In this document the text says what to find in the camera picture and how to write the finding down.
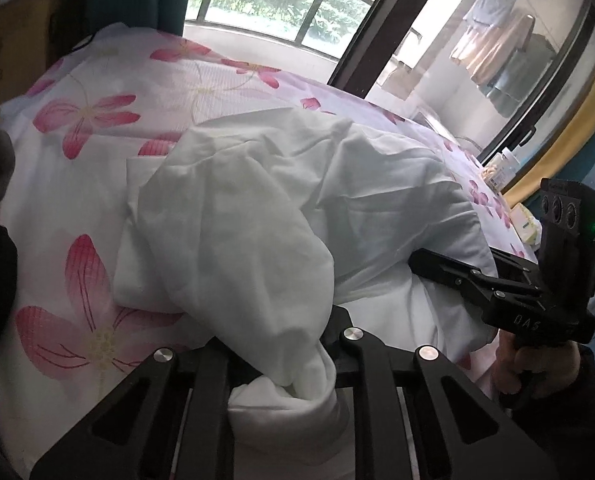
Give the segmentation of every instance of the hanging clothes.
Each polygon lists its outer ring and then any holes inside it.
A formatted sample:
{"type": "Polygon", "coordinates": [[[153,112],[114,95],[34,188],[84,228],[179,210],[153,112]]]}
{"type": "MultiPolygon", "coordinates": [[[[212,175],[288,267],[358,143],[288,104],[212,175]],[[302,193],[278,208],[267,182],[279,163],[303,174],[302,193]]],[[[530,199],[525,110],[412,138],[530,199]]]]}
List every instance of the hanging clothes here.
{"type": "Polygon", "coordinates": [[[527,46],[534,26],[533,16],[522,9],[514,10],[502,33],[491,38],[491,41],[466,64],[471,79],[477,85],[490,83],[513,53],[527,46]]]}
{"type": "Polygon", "coordinates": [[[516,0],[476,0],[464,17],[466,32],[451,53],[453,62],[468,66],[502,35],[516,0]]]}
{"type": "Polygon", "coordinates": [[[517,0],[476,0],[464,19],[469,25],[503,27],[517,0]]]}
{"type": "Polygon", "coordinates": [[[520,103],[542,77],[556,51],[541,34],[531,34],[527,47],[516,50],[489,87],[488,99],[505,118],[514,114],[520,103]]]}

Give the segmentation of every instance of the gray fabric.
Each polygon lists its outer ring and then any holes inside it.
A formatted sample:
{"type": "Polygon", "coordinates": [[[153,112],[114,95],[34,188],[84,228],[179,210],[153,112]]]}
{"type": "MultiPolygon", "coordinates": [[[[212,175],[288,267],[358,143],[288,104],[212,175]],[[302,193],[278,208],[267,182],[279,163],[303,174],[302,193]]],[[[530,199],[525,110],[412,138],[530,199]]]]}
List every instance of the gray fabric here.
{"type": "Polygon", "coordinates": [[[495,88],[514,98],[525,99],[555,57],[555,49],[541,34],[532,34],[524,50],[516,50],[495,81],[495,88]]]}
{"type": "Polygon", "coordinates": [[[517,107],[519,107],[518,100],[508,94],[504,94],[497,88],[491,90],[488,98],[489,101],[493,103],[493,106],[495,106],[498,114],[506,119],[510,118],[515,113],[515,110],[517,110],[517,107]]]}
{"type": "Polygon", "coordinates": [[[501,27],[511,15],[516,0],[476,0],[465,16],[469,25],[501,27]]]}

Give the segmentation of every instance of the bottle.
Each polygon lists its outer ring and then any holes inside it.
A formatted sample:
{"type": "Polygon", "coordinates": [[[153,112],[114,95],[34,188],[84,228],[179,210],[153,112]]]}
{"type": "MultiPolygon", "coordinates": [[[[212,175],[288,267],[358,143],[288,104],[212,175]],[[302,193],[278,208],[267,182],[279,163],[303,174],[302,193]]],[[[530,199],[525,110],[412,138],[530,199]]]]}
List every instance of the bottle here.
{"type": "Polygon", "coordinates": [[[519,160],[510,149],[504,148],[484,166],[480,176],[494,192],[499,193],[516,175],[520,168],[519,160]]]}

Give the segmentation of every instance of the towel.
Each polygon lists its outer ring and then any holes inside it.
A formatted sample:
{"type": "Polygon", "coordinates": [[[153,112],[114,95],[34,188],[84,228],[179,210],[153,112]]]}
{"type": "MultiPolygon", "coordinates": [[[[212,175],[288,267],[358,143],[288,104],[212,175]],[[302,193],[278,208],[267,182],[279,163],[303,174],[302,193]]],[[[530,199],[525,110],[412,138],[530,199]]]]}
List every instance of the towel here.
{"type": "Polygon", "coordinates": [[[476,0],[464,19],[469,25],[502,27],[517,0],[476,0]]]}
{"type": "Polygon", "coordinates": [[[340,450],[349,415],[319,343],[334,302],[386,344],[434,344],[454,360],[493,336],[455,291],[406,265],[426,247],[495,275],[461,186],[404,134],[266,110],[193,127],[163,160],[128,168],[116,300],[133,283],[134,308],[142,294],[170,301],[263,374],[229,399],[239,442],[304,463],[340,450]]]}

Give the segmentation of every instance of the plastic container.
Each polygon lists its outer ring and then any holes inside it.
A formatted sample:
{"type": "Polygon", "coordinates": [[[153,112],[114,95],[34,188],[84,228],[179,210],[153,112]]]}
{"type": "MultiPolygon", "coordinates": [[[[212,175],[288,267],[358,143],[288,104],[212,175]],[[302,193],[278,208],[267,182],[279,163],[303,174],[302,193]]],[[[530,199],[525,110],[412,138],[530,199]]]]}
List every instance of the plastic container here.
{"type": "Polygon", "coordinates": [[[539,220],[521,202],[511,209],[509,216],[519,239],[534,249],[538,248],[542,239],[542,224],[539,220]]]}
{"type": "Polygon", "coordinates": [[[506,184],[513,180],[519,168],[519,160],[510,149],[504,148],[484,166],[480,175],[488,187],[499,193],[506,184]]]}

